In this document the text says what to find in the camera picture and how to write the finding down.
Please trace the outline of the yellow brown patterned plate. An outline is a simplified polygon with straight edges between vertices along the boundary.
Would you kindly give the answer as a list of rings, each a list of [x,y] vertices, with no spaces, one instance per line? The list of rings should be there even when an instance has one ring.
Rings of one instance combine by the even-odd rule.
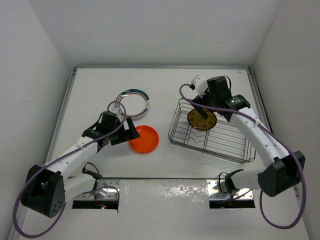
[[[215,127],[217,124],[217,116],[208,109],[203,110],[207,114],[207,118],[204,118],[196,109],[193,109],[188,113],[187,121],[193,128],[200,131],[207,131]]]

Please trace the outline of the orange plastic plate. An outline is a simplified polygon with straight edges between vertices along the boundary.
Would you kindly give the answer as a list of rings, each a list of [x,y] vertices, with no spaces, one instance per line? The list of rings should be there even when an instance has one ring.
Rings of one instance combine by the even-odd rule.
[[[129,141],[130,147],[139,154],[148,154],[152,152],[159,144],[158,132],[148,125],[139,125],[136,127],[140,134],[139,138]]]

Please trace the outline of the white green-rimmed plate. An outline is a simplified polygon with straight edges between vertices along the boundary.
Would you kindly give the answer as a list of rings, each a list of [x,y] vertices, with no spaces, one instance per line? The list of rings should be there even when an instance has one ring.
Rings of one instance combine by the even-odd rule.
[[[150,97],[141,89],[131,88],[121,92],[115,99],[114,107],[121,109],[121,116],[138,120],[145,116],[150,109]]]

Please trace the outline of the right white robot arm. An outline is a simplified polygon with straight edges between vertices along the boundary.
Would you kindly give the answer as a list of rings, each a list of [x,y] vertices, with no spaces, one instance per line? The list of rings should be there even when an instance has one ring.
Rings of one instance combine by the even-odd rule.
[[[215,108],[218,114],[236,127],[255,149],[265,169],[238,169],[228,173],[223,189],[230,194],[242,188],[257,189],[269,197],[275,197],[301,182],[298,166],[304,166],[305,156],[300,151],[290,155],[274,137],[265,132],[265,126],[246,98],[241,94],[232,95],[230,82],[227,76],[206,79],[197,75],[191,81],[192,88],[198,94],[193,102],[206,106],[208,110]]]

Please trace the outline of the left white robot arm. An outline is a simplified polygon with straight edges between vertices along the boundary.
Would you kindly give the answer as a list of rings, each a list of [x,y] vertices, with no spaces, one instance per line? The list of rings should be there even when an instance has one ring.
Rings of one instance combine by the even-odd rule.
[[[43,166],[34,165],[27,174],[20,202],[49,218],[55,217],[69,200],[96,188],[102,175],[83,169],[71,174],[106,145],[117,145],[140,137],[130,117],[121,119],[116,113],[104,111],[98,121],[84,130],[77,142],[62,156]]]

